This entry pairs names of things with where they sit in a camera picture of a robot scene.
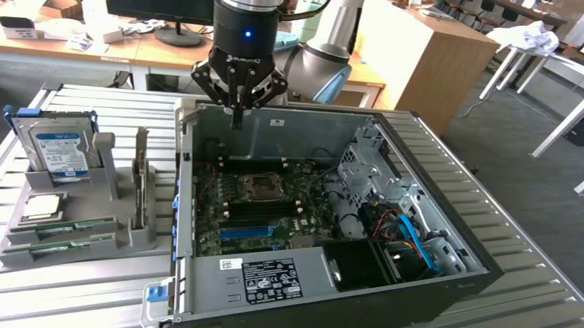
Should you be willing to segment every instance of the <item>metal grate table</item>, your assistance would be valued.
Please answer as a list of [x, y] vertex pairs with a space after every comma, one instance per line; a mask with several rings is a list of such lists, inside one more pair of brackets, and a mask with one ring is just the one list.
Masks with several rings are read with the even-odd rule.
[[[138, 327], [142, 287], [168, 276], [173, 193], [173, 101], [194, 95], [65, 85], [41, 90], [30, 107], [98, 114], [113, 132], [116, 166], [129, 166], [137, 126], [148, 128], [156, 167], [154, 249], [121, 258], [11, 271], [0, 268], [0, 327]], [[584, 327], [584, 298], [423, 122], [386, 117], [498, 265], [501, 279], [423, 327]], [[0, 232], [23, 185], [27, 160], [9, 133], [0, 145]]]

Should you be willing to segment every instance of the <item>power supply label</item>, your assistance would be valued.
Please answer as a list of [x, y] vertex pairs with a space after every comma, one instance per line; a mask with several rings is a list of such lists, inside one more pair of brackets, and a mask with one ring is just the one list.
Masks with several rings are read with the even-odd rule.
[[245, 299], [249, 304], [301, 297], [293, 260], [269, 260], [241, 264]]
[[81, 176], [88, 172], [85, 154], [77, 149], [77, 133], [38, 133], [35, 135], [46, 169], [57, 176]]

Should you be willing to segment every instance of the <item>hard drive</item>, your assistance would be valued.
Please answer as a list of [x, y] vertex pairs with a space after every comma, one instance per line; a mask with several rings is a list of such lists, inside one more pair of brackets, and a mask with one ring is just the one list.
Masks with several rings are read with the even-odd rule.
[[101, 166], [93, 148], [93, 112], [57, 113], [19, 109], [11, 123], [31, 170], [47, 171], [53, 181], [88, 178], [88, 170]]

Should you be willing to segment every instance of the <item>blue pcie slot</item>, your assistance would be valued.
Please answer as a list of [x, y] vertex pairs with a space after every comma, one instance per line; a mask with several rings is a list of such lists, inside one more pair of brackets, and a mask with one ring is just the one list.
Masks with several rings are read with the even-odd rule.
[[269, 237], [273, 227], [245, 229], [224, 229], [219, 231], [219, 238], [245, 238], [245, 237]]

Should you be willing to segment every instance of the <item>green circuit board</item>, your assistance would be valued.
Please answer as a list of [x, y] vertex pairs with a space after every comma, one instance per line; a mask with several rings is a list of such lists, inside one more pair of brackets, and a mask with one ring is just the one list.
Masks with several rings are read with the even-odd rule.
[[220, 238], [220, 223], [228, 221], [225, 203], [267, 203], [251, 200], [245, 189], [249, 174], [225, 174], [216, 166], [198, 166], [196, 176], [196, 256], [216, 256], [253, 251], [288, 249], [300, 236], [315, 241], [332, 239], [333, 212], [323, 193], [323, 168], [311, 161], [288, 161], [283, 173], [260, 172], [253, 176], [276, 178], [283, 194], [276, 201], [299, 201], [300, 213], [269, 219], [271, 236]]

